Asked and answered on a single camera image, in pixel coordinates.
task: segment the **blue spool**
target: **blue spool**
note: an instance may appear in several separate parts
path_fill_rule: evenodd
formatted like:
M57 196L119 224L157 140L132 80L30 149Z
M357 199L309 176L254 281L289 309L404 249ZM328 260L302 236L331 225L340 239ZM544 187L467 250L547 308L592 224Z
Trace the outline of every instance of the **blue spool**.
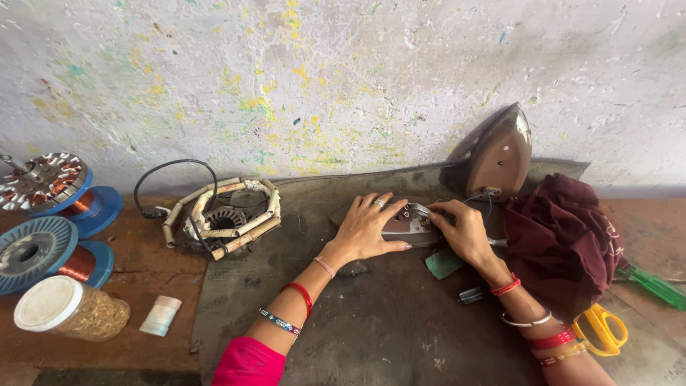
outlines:
M76 245L95 256L95 269L85 284L100 288L114 265L112 249L100 241L78 242L78 229L63 217L36 218L0 236L0 295L26 291L54 275Z
M84 239L93 236L94 234L107 228L107 226L111 224L115 218L117 218L119 212L121 211L123 200L119 192L114 188L110 188L109 186L95 186L90 188L92 183L93 171L89 168L88 175L86 176L84 183L68 199L64 200L57 206L41 212L31 213L29 216L45 217L59 214L59 212L68 208L68 206L75 203L79 198L86 194L86 191L89 191L93 193L94 196L93 203L91 204L90 208L83 213L76 214L75 216L69 216L67 218L76 224L79 238Z

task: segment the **plastic jar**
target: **plastic jar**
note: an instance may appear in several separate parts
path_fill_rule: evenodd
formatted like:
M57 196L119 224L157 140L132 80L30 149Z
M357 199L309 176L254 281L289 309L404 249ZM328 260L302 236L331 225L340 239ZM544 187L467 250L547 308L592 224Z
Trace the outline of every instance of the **plastic jar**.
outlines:
M129 305L68 276L39 282L21 297L14 324L22 330L102 342L121 331Z
M147 318L139 328L140 331L148 334L164 337L169 330L176 311L181 307L181 301L168 296L158 296L155 305L147 314Z

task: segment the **woman's left hand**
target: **woman's left hand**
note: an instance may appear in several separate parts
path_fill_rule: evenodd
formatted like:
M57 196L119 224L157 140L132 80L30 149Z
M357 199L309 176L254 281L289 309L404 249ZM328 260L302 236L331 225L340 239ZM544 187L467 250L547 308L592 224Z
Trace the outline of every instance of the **woman's left hand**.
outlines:
M355 197L338 234L327 243L321 256L324 259L327 259L327 255L331 258L335 256L337 261L334 265L340 268L354 260L412 248L404 241L384 241L381 237L383 226L407 204L407 200L400 200L387 207L384 205L385 208L381 210L381 206L375 203L378 199L385 204L392 197L393 193L380 197L378 193Z

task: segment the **pink sleeve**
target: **pink sleeve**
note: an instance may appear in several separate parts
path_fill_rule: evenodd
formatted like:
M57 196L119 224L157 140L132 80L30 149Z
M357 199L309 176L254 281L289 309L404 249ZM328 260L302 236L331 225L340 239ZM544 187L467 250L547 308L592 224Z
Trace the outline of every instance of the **pink sleeve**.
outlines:
M276 386L285 364L285 356L256 339L238 337L226 347L212 386Z

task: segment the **blue bangle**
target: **blue bangle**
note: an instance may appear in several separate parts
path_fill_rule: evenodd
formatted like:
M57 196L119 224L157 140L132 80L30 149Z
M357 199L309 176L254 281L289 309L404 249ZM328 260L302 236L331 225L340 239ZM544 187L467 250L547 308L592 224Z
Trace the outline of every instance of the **blue bangle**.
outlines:
M277 326L283 328L284 330L295 334L295 335L300 335L300 328L297 328L296 326L293 326L290 323L286 323L285 321L279 319L276 315L270 313L269 311L265 310L264 308L259 309L259 313L262 314L265 318L267 318L268 321L273 321Z

